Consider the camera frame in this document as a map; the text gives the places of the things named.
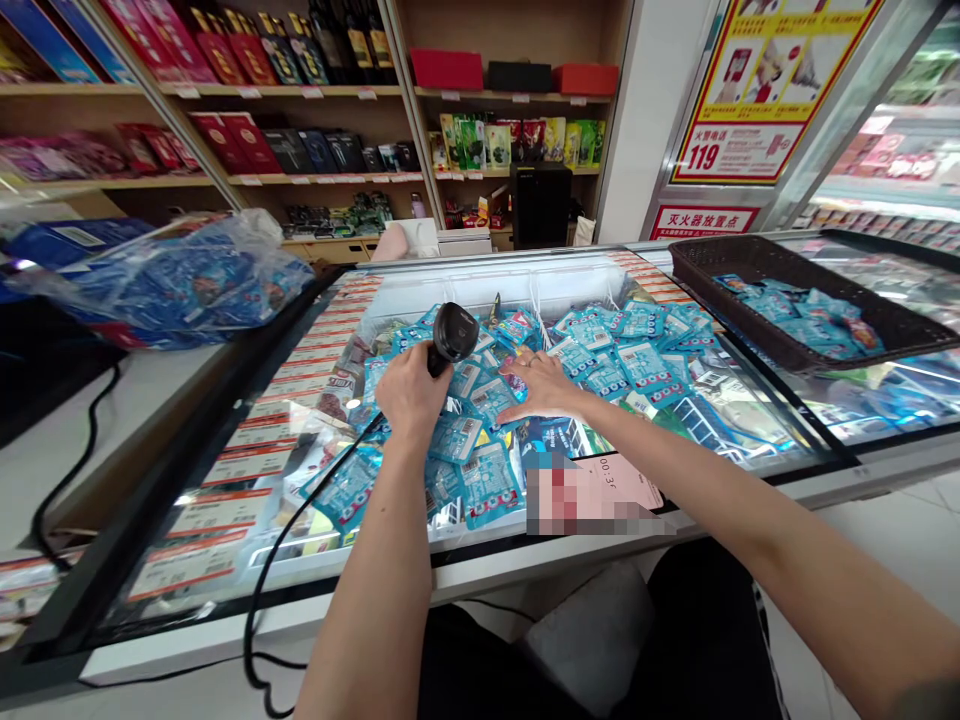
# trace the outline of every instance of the brown plastic basket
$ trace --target brown plastic basket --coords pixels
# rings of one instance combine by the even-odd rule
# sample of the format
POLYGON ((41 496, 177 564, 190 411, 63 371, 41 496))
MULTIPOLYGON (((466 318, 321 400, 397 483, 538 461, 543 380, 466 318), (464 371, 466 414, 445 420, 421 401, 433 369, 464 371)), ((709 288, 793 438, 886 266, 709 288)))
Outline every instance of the brown plastic basket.
POLYGON ((952 330, 759 235, 682 240, 670 245, 670 254, 674 276, 785 370, 853 370, 960 347, 960 335, 952 330), (727 273, 736 273, 745 282, 771 278, 796 287, 817 288, 846 300, 860 308, 864 322, 877 332, 886 351, 851 360, 835 360, 814 352, 713 279, 727 273))

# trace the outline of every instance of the black speaker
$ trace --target black speaker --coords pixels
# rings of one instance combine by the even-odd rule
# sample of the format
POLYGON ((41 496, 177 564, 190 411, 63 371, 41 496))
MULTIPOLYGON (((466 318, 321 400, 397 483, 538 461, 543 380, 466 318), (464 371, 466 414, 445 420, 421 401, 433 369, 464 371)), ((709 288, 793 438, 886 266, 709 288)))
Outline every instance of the black speaker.
POLYGON ((510 168, 513 246, 516 250, 567 244, 573 171, 563 163, 520 163, 510 168))

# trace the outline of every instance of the hand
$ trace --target hand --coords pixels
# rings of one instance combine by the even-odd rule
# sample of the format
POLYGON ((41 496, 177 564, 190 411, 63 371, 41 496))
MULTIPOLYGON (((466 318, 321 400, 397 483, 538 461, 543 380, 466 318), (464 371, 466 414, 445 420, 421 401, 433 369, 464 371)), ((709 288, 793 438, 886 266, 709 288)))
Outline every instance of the hand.
POLYGON ((582 418, 583 401, 591 397, 590 393, 567 379, 557 358, 550 357, 542 350, 532 355, 521 355, 500 372, 503 375, 516 375, 523 380, 528 391, 526 402, 500 413, 497 422, 501 424, 531 415, 582 418))
POLYGON ((427 371, 427 349, 422 342, 390 361, 377 384, 377 404, 393 429, 393 435, 414 441, 429 441, 447 398, 453 377, 448 366, 438 378, 427 371))

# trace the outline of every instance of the store wall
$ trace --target store wall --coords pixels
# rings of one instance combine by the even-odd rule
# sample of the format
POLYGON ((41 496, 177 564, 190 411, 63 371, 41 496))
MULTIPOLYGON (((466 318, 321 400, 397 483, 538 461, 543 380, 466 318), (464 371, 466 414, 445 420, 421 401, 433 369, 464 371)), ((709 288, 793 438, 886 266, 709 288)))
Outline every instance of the store wall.
POLYGON ((601 198, 600 243, 641 239, 674 121, 686 104, 716 4, 637 0, 601 198))

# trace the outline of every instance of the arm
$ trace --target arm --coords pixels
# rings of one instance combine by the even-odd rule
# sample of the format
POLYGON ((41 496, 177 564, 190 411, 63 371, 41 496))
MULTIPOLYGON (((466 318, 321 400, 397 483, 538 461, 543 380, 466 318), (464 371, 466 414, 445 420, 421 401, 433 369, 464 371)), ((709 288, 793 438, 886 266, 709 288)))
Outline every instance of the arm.
POLYGON ((706 448, 576 388, 537 353, 511 366, 528 415, 577 417, 750 571, 864 718, 907 689, 960 678, 960 628, 873 558, 786 495, 706 448))
POLYGON ((296 720, 414 718, 432 591, 423 472, 453 375, 421 343, 390 363, 377 402, 393 433, 363 527, 310 658, 296 720))

